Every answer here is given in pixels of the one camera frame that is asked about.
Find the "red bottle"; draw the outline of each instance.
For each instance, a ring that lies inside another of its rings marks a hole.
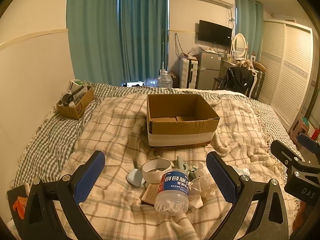
[[[315,130],[315,132],[313,133],[313,135],[311,136],[311,139],[312,139],[312,140],[316,140],[317,137],[319,136],[319,134],[320,134],[320,129],[317,128],[317,129]]]

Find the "open cardboard box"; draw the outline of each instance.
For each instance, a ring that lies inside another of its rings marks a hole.
[[[148,141],[155,149],[207,145],[219,120],[200,95],[156,94],[147,97]]]
[[[62,102],[59,100],[57,103],[58,112],[67,118],[72,118],[75,120],[79,120],[84,113],[86,107],[94,100],[93,88],[88,86],[88,91],[85,95],[80,99],[80,101],[76,104],[75,107],[70,106],[61,106]]]

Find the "large water bottle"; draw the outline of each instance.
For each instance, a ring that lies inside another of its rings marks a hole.
[[[160,88],[172,88],[172,78],[166,70],[160,70],[157,85]]]
[[[188,176],[179,169],[171,169],[160,181],[155,209],[164,215],[177,216],[187,212]]]

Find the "white louvered wardrobe door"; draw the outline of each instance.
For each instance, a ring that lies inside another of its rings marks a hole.
[[[267,67],[259,101],[271,104],[279,76],[284,46],[284,24],[265,22],[260,62]]]
[[[285,24],[284,61],[272,108],[288,130],[297,117],[308,88],[313,41],[310,31]]]

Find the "white suitcase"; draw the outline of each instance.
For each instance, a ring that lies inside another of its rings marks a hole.
[[[180,59],[180,88],[196,87],[198,61],[195,57]]]

